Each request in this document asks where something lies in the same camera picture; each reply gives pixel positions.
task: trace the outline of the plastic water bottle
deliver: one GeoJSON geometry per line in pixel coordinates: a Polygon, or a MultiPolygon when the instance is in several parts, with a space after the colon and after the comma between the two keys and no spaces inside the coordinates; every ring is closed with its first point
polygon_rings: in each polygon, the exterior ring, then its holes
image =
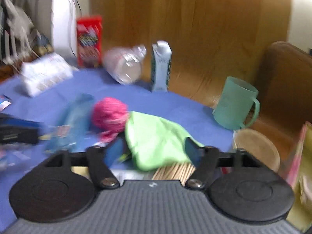
{"type": "Polygon", "coordinates": [[[140,79],[142,73],[141,62],[145,55],[146,48],[143,45],[132,49],[117,47],[105,54],[103,65],[118,83],[131,84],[140,79]]]}

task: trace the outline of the red cereal box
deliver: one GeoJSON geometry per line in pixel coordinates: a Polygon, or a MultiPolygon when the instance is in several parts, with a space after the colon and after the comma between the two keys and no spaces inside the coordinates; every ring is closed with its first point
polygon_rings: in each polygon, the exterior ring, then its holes
{"type": "Polygon", "coordinates": [[[78,64],[83,68],[97,68],[102,63],[102,18],[82,17],[77,20],[78,64]]]}

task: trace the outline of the white package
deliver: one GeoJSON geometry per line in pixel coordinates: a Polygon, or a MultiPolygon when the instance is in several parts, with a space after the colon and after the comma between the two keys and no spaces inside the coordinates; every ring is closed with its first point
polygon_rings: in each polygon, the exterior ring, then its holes
{"type": "Polygon", "coordinates": [[[73,77],[71,66],[56,53],[45,55],[31,63],[22,63],[21,80],[30,97],[35,97],[56,83],[71,77],[73,77]]]}

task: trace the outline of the pink yarn ball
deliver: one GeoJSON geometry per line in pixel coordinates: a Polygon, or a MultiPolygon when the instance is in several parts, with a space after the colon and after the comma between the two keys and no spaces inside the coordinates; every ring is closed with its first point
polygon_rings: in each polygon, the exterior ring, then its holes
{"type": "Polygon", "coordinates": [[[126,104],[113,97],[107,97],[95,104],[92,122],[98,128],[106,130],[101,133],[101,139],[110,142],[118,133],[124,131],[128,117],[126,104]]]}

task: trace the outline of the pink object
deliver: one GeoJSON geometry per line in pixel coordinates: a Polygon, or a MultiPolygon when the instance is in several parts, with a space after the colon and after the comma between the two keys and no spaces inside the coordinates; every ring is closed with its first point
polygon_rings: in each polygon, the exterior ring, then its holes
{"type": "Polygon", "coordinates": [[[92,122],[100,129],[106,130],[100,134],[101,141],[109,143],[118,133],[124,131],[129,113],[126,104],[115,98],[105,98],[94,106],[92,122]]]}
{"type": "Polygon", "coordinates": [[[290,156],[283,163],[283,166],[279,170],[279,175],[284,178],[293,189],[295,189],[298,180],[302,150],[308,126],[311,127],[312,125],[306,121],[305,124],[302,126],[299,140],[295,149],[291,152],[290,156]]]}

